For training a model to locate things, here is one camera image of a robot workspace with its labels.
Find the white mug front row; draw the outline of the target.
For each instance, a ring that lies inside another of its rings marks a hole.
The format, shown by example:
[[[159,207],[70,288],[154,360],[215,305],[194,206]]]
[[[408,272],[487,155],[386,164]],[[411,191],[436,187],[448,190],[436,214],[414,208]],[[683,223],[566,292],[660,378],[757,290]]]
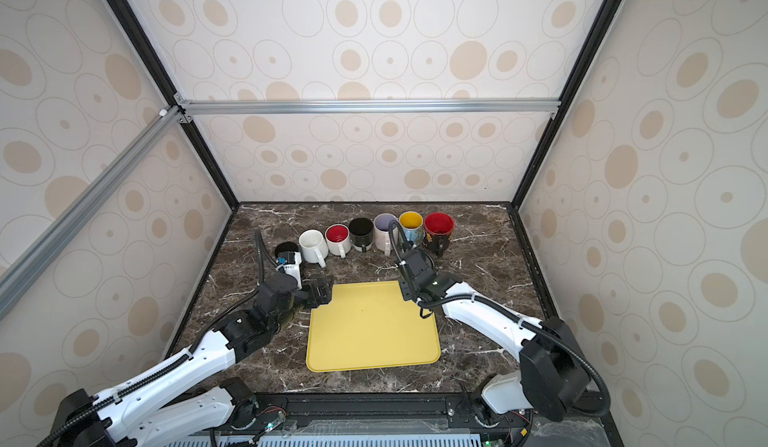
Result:
[[[345,258],[352,250],[350,231],[346,225],[334,224],[325,231],[328,251],[340,258]]]

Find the black mug front row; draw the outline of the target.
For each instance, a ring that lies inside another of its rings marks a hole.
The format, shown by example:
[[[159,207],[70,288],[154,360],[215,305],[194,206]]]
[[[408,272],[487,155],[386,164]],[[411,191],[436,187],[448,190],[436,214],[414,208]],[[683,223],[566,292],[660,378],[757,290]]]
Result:
[[[300,264],[301,252],[295,242],[286,241],[278,244],[274,249],[276,260],[279,264]]]

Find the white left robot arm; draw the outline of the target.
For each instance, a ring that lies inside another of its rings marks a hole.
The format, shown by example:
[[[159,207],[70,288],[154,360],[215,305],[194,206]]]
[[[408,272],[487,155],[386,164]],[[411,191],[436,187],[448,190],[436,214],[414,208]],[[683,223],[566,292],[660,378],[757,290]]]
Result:
[[[296,268],[268,259],[261,233],[256,288],[221,312],[192,344],[118,385],[65,397],[44,446],[163,446],[195,432],[250,427],[253,392],[238,378],[190,399],[182,394],[268,346],[303,309],[327,305],[330,276],[302,280]]]

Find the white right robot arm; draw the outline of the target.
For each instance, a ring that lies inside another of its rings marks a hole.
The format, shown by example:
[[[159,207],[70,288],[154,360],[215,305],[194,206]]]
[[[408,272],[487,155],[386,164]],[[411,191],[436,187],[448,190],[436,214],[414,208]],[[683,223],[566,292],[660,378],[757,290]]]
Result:
[[[607,384],[566,322],[514,311],[458,276],[438,270],[431,254],[415,246],[396,220],[388,225],[388,237],[403,298],[418,305],[421,317],[440,310],[498,344],[518,363],[516,371],[490,377],[468,397],[480,425],[494,427],[500,418],[521,410],[536,411],[554,422],[569,413],[596,418],[609,414]]]

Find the blue mug yellow inside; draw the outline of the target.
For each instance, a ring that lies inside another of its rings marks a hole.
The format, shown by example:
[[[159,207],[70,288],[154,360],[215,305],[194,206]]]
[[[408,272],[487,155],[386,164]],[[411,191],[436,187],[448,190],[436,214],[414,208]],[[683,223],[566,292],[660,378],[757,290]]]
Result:
[[[399,216],[399,223],[405,237],[414,245],[420,245],[424,237],[424,219],[415,211],[407,211]]]

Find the pink iridescent mug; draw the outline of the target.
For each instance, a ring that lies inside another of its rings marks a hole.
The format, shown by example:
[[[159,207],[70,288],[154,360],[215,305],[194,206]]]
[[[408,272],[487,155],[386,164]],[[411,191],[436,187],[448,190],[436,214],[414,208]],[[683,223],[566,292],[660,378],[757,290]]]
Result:
[[[391,213],[381,213],[377,215],[374,220],[374,245],[377,249],[382,251],[386,256],[389,256],[392,252],[391,241],[389,238],[389,225],[392,221],[395,221],[397,217]]]

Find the black mug white base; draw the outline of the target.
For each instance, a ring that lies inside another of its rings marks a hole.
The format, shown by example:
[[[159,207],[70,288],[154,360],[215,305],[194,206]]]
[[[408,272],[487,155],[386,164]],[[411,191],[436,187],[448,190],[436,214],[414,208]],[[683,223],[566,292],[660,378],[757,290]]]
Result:
[[[352,245],[359,252],[368,252],[374,245],[374,223],[365,217],[354,218],[349,222]]]

